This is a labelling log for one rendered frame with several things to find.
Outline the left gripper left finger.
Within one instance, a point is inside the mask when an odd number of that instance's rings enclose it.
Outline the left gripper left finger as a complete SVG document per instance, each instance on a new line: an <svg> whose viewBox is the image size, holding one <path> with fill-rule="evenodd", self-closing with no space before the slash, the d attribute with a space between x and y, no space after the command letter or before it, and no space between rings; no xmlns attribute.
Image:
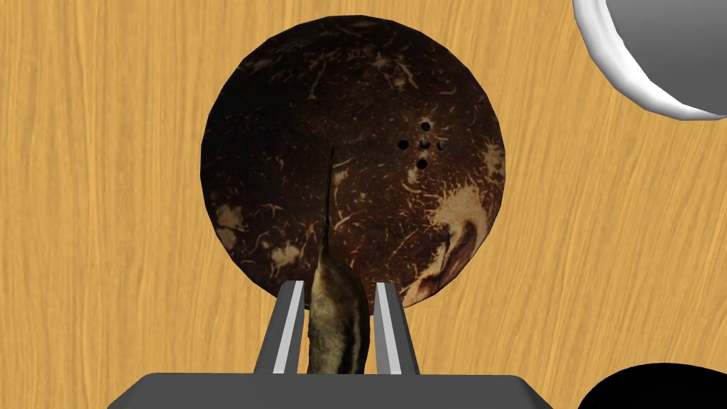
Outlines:
<svg viewBox="0 0 727 409"><path fill-rule="evenodd" d="M282 284L257 355L254 373L295 374L304 320L304 282Z"/></svg>

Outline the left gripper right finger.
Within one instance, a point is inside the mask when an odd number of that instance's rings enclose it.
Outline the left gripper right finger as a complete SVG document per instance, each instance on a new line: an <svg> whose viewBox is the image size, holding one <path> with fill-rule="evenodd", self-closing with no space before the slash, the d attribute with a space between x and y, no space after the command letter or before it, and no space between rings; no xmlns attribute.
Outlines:
<svg viewBox="0 0 727 409"><path fill-rule="evenodd" d="M374 305L377 374L419 375L410 328L393 283L377 283Z"/></svg>

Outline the brown pointed banana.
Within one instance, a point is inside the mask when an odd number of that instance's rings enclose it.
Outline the brown pointed banana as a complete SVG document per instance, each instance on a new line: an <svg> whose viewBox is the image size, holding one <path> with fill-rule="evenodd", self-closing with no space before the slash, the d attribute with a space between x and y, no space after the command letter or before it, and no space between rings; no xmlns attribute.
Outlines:
<svg viewBox="0 0 727 409"><path fill-rule="evenodd" d="M371 342L369 303L360 275L330 253L334 148L327 159L323 225L310 289L307 373L363 374Z"/></svg>

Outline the dark brown round plate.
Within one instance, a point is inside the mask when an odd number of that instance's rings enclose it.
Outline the dark brown round plate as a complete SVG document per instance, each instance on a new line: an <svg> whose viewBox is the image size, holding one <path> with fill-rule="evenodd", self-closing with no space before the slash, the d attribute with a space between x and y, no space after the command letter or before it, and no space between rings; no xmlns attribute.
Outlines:
<svg viewBox="0 0 727 409"><path fill-rule="evenodd" d="M311 285L323 224L369 298L405 307L451 283L503 200L505 147L472 72L395 21L329 16L279 33L222 87L201 142L204 205L224 250L276 295Z"/></svg>

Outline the black round object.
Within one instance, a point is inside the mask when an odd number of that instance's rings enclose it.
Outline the black round object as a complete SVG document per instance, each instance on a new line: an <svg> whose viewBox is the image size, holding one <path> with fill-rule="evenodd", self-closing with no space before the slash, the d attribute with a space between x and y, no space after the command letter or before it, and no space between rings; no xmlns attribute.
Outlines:
<svg viewBox="0 0 727 409"><path fill-rule="evenodd" d="M598 382L577 409L727 409L727 373L676 363L632 366Z"/></svg>

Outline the white bowl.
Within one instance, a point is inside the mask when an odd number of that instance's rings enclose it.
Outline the white bowl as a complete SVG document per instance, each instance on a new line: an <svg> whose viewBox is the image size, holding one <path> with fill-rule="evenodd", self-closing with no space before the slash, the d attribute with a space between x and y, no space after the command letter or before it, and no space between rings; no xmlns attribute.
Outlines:
<svg viewBox="0 0 727 409"><path fill-rule="evenodd" d="M727 119L727 0L572 0L589 57L640 108Z"/></svg>

